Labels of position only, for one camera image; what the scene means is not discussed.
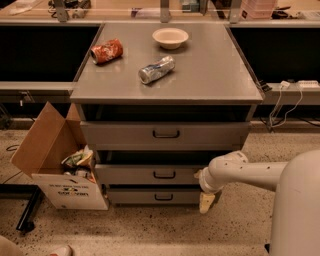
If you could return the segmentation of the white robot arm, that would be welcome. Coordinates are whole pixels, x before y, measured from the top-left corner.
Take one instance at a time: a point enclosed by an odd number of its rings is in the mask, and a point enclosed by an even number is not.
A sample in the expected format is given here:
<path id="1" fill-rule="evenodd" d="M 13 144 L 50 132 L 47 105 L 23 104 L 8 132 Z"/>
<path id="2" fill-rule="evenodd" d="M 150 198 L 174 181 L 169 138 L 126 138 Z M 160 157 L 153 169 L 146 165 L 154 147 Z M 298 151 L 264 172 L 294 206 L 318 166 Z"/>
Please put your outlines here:
<path id="1" fill-rule="evenodd" d="M 261 163 L 235 151 L 212 159 L 197 176 L 207 195 L 234 182 L 273 191 L 269 255 L 320 256 L 320 150 Z"/>

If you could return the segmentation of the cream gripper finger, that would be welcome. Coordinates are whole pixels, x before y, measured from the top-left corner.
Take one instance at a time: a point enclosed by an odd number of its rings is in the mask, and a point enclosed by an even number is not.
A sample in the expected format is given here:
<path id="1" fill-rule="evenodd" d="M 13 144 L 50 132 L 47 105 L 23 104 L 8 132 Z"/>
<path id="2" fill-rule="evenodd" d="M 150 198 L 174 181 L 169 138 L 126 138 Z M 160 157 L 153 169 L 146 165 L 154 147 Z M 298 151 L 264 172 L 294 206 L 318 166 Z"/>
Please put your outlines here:
<path id="1" fill-rule="evenodd" d="M 211 205 L 215 200 L 215 195 L 212 193 L 200 193 L 199 211 L 201 214 L 205 214 L 209 211 Z"/>

